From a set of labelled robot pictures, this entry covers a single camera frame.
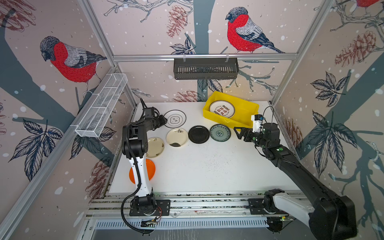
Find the white plate red green characters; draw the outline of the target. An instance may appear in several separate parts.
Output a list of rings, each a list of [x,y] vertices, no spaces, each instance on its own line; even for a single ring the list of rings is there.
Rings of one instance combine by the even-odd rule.
[[[209,107],[210,112],[225,118],[231,118],[235,114],[235,107],[227,101],[215,101]]]

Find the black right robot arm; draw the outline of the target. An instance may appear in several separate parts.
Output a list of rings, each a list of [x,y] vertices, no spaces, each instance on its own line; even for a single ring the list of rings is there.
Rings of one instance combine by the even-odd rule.
[[[280,130],[275,123],[265,123],[258,131],[235,127],[240,140],[262,149],[262,156],[284,172],[305,194],[308,204],[300,203],[282,190],[265,193],[264,208],[273,213],[286,212],[308,226],[318,240],[347,240],[357,236],[356,211],[353,201],[339,196],[322,184],[280,143]]]

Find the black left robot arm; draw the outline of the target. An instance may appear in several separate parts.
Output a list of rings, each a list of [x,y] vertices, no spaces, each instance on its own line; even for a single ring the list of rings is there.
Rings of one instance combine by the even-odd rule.
[[[131,164],[136,190],[131,194],[131,210],[139,215],[156,212],[157,204],[147,171],[146,157],[149,149],[148,131],[167,123],[167,119],[154,107],[144,107],[139,120],[123,126],[122,153]]]

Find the yellow plastic bin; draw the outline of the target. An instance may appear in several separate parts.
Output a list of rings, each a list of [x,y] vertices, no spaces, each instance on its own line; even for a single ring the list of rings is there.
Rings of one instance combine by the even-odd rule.
[[[225,118],[210,112],[209,107],[215,101],[227,101],[233,104],[236,109],[234,116],[231,118]],[[251,116],[257,115],[258,110],[258,104],[251,103],[224,93],[214,92],[211,97],[208,98],[206,105],[203,108],[203,116],[208,120],[218,124],[223,124],[230,129],[234,127],[251,128],[253,126]]]

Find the white plate thin green rim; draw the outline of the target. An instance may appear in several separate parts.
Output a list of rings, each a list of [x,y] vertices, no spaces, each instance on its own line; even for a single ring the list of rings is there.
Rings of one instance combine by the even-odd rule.
[[[170,129],[180,128],[187,120],[187,116],[183,111],[171,110],[164,114],[167,119],[165,126]]]

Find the teal patterned small plate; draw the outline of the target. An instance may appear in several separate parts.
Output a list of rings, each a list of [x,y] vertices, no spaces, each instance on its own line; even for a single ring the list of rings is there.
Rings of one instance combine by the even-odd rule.
[[[210,136],[217,142],[226,142],[231,137],[231,130],[225,125],[216,124],[210,128]]]

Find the cream plate red seal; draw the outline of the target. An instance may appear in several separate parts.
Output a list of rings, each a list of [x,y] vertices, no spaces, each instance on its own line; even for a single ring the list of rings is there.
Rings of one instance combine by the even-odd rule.
[[[165,149],[165,143],[161,138],[153,137],[148,139],[148,158],[158,157]]]

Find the cream plate black flower pattern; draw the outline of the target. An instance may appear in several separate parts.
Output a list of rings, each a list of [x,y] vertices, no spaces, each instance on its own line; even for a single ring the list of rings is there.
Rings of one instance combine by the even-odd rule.
[[[167,133],[166,141],[172,147],[181,147],[189,140],[188,132],[182,128],[175,128]]]

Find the black round plate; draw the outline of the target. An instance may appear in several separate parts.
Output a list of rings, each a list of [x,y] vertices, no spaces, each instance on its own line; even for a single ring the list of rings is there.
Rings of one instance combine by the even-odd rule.
[[[195,144],[203,144],[210,138],[209,130],[204,126],[193,126],[188,133],[189,139]]]

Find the orange plate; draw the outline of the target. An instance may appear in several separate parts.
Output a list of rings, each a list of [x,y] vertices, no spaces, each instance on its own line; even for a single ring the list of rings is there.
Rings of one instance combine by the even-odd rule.
[[[150,159],[146,159],[146,165],[147,165],[147,173],[148,173],[148,177],[149,177],[149,180],[151,180],[154,175],[155,175],[155,172],[156,172],[156,166],[155,166],[155,163],[150,160]],[[133,167],[130,169],[130,172],[129,172],[129,178],[130,178],[130,181],[135,184],[135,177],[134,177],[134,172],[133,172]]]

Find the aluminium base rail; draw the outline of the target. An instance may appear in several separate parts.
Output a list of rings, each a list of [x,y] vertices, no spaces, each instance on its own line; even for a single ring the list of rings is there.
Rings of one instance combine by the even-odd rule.
[[[155,210],[139,211],[122,195],[93,200],[86,220],[93,229],[186,230],[270,228],[298,220],[309,224],[314,208],[301,192],[276,194],[275,210],[267,210],[261,193],[158,195]]]

